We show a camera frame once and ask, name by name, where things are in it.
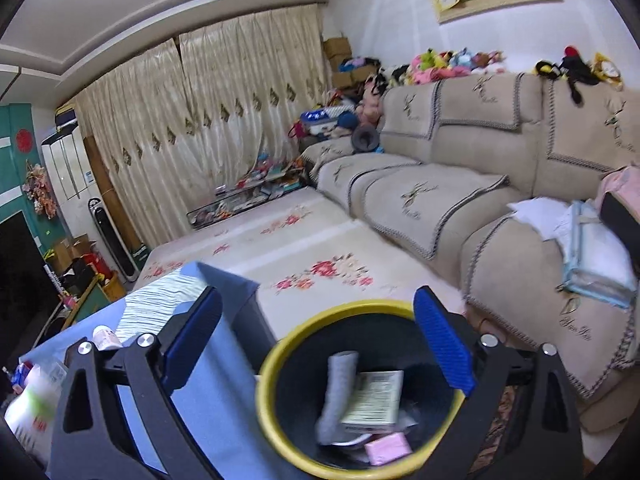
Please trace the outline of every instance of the sofa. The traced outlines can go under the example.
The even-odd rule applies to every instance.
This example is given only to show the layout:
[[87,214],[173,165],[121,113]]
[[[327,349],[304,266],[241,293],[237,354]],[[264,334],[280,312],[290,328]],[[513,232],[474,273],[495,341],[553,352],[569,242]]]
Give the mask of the sofa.
[[458,287],[481,333],[522,348],[555,344],[582,424],[596,432],[640,400],[638,304],[625,310],[559,289],[558,244],[508,207],[594,198],[605,173],[638,162],[640,93],[578,90],[581,107],[566,81],[532,74],[393,88],[378,126],[384,153],[354,154],[343,137],[303,158],[319,191]]

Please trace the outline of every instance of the yellow trash can rim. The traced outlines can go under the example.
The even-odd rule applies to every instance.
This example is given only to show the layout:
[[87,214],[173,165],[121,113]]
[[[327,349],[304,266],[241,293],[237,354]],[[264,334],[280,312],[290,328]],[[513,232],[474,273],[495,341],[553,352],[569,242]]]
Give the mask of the yellow trash can rim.
[[414,319],[413,307],[406,301],[364,300],[345,303],[325,310],[296,327],[271,350],[260,370],[256,407],[258,421],[267,440],[289,463],[326,480],[388,480],[402,478],[417,471],[440,443],[465,399],[461,390],[454,390],[449,413],[436,433],[420,449],[389,465],[367,470],[347,470],[327,466],[303,454],[286,437],[275,416],[275,387],[279,371],[291,353],[311,334],[334,322],[361,314],[389,314]]

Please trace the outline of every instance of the ceiling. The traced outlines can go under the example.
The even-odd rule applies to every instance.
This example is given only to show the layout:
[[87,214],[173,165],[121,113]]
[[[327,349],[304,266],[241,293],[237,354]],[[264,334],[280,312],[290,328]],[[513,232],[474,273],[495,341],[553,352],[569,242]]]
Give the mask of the ceiling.
[[[0,94],[5,80],[22,69],[1,103],[30,98],[55,106],[123,60],[177,33],[254,10],[325,1],[24,0],[0,37]],[[39,78],[40,87],[29,95],[28,83]]]

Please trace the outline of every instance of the curtain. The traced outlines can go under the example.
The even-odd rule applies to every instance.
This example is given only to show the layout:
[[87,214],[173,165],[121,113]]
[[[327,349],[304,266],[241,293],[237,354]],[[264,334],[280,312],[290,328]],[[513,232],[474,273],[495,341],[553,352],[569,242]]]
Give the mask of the curtain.
[[317,5],[182,34],[180,52],[214,181],[234,185],[262,150],[275,160],[295,155],[287,133],[326,90]]
[[141,238],[155,247],[187,234],[187,212],[213,196],[213,184],[173,40],[102,76],[74,107]]

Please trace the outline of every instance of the rug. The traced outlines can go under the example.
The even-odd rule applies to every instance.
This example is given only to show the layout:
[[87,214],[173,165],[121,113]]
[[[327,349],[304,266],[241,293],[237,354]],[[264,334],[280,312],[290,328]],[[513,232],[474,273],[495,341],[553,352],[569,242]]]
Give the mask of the rug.
[[152,251],[135,289],[190,261],[260,284],[276,338],[314,315],[357,300],[412,301],[429,285],[451,312],[460,292],[312,188],[305,188]]

